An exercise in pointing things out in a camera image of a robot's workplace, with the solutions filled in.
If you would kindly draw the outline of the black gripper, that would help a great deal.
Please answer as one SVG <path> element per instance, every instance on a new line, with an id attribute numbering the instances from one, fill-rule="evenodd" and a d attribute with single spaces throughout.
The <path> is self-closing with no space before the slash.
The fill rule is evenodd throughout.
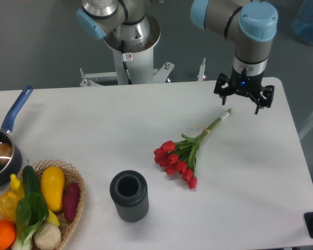
<path id="1" fill-rule="evenodd" d="M 260 109 L 271 107 L 274 97 L 274 85 L 261 85 L 263 75 L 264 71 L 250 76 L 249 72 L 244 75 L 235 69 L 232 69 L 230 78 L 220 73 L 216 80 L 214 94 L 222 99 L 222 105 L 225 105 L 230 95 L 248 96 L 256 104 L 255 115 L 257 115 Z"/>

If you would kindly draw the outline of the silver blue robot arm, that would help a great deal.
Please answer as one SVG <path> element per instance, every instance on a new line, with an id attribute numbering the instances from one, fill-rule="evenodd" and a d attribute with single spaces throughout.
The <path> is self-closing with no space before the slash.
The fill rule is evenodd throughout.
<path id="1" fill-rule="evenodd" d="M 83 1 L 76 18 L 91 37 L 104 40 L 113 51 L 118 84 L 166 80 L 153 72 L 153 49 L 161 31 L 144 1 Z M 244 96 L 257 109 L 269 108 L 274 86 L 261 82 L 276 34 L 275 7 L 266 2 L 194 1 L 190 18 L 199 28 L 235 45 L 232 73 L 218 76 L 215 94 L 223 100 L 233 94 Z"/>

